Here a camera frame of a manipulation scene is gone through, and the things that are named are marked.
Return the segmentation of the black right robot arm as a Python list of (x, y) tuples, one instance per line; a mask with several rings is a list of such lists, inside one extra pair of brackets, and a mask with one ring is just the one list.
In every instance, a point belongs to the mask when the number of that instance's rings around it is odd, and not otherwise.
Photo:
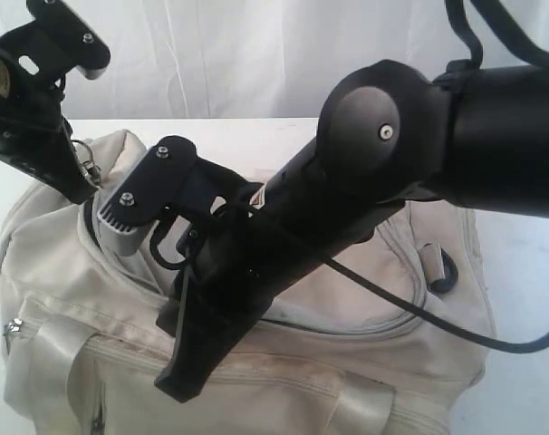
[(335, 256), (409, 201), (549, 218), (549, 68), (517, 66), (434, 82), (394, 61), (348, 75), (315, 137), (264, 185), (162, 141), (177, 244), (175, 294), (158, 326), (175, 339), (155, 385), (181, 402), (291, 285), (320, 266), (380, 297)]

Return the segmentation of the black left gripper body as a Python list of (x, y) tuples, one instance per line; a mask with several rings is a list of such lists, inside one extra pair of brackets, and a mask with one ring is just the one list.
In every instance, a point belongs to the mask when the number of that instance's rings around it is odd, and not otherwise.
[(97, 187), (79, 162), (62, 99), (0, 49), (0, 161), (81, 204)]

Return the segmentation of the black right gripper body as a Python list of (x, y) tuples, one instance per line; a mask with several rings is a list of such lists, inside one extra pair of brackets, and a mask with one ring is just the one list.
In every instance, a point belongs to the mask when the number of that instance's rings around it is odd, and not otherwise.
[(186, 218), (185, 261), (157, 326), (189, 339), (241, 337), (274, 298), (328, 257), (371, 236), (365, 171), (340, 159), (296, 157), (260, 188), (201, 158), (157, 169), (157, 199)]

